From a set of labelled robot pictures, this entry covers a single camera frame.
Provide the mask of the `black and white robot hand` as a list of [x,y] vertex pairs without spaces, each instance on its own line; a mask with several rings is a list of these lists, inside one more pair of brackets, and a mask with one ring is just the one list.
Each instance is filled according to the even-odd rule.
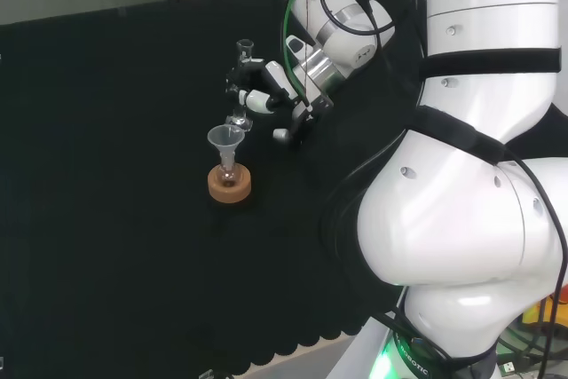
[[245,59],[229,71],[225,93],[234,104],[258,114],[273,114],[296,105],[295,96],[277,82],[263,59]]

